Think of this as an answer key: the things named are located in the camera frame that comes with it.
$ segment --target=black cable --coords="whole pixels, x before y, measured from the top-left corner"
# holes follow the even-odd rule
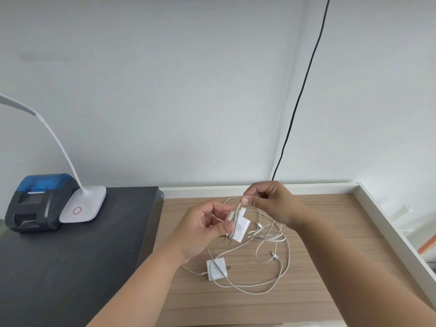
[[[277,172],[277,169],[279,168],[280,162],[282,161],[282,158],[283,158],[283,152],[285,151],[286,143],[288,142],[289,133],[291,133],[292,123],[294,122],[294,117],[295,117],[295,112],[297,111],[298,102],[300,102],[300,98],[301,98],[302,92],[304,90],[304,85],[306,84],[307,75],[309,74],[310,66],[312,65],[313,56],[315,56],[315,52],[316,52],[316,50],[318,48],[318,44],[320,43],[321,36],[323,34],[324,23],[326,21],[326,16],[327,16],[327,10],[328,10],[329,3],[330,3],[330,0],[327,0],[326,9],[324,11],[323,23],[321,25],[320,35],[319,35],[317,43],[315,45],[315,49],[313,49],[312,57],[310,58],[309,66],[308,66],[307,71],[306,71],[306,76],[304,77],[304,81],[302,82],[301,91],[300,91],[300,94],[298,95],[297,103],[295,104],[295,107],[294,107],[294,112],[292,113],[291,123],[289,124],[288,134],[286,134],[286,139],[285,139],[285,143],[283,144],[282,153],[280,154],[279,162],[277,163],[277,166],[275,167],[274,174],[272,175],[272,179],[271,180],[274,180],[275,173]]]

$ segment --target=wood grain surface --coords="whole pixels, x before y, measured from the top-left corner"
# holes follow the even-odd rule
[[[404,265],[375,227],[368,215],[352,194],[302,195],[300,199],[312,211],[330,220],[352,243],[383,268],[398,278],[407,288],[428,303],[421,289],[412,279]],[[157,231],[155,248],[171,234],[185,211],[204,198],[166,199]],[[245,215],[251,221],[257,214]],[[251,223],[248,230],[255,229]],[[246,295],[233,288],[224,289],[208,281],[206,276],[197,276],[180,268],[173,280],[157,326],[199,326],[226,324],[282,324],[297,321],[340,320],[330,294],[324,286],[307,250],[297,234],[283,227],[291,248],[291,264],[269,293],[260,296]],[[249,243],[225,256],[226,265],[231,265],[228,277],[235,284],[264,282],[274,278],[279,269],[276,261],[261,264],[254,256],[258,244]],[[217,238],[210,243],[212,255],[229,249],[229,242]],[[260,249],[260,259],[269,259],[273,244],[265,243]],[[286,247],[279,244],[278,256],[286,261]],[[187,267],[196,272],[206,271],[205,261],[210,259],[204,250],[190,260]],[[268,286],[256,288],[267,289]]]

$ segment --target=blue printer lid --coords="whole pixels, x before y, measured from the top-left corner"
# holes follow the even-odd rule
[[[19,184],[17,191],[26,193],[58,189],[65,185],[68,179],[72,178],[68,173],[60,174],[38,174],[26,176]]]

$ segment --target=person's right hand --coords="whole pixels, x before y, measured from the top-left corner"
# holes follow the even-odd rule
[[[241,203],[265,211],[275,221],[294,230],[311,215],[309,209],[279,181],[255,182],[245,191]]]

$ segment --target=lamp base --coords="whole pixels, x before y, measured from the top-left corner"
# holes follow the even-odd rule
[[[79,188],[71,196],[59,217],[61,223],[84,222],[95,218],[106,197],[106,187],[89,186],[85,190]]]

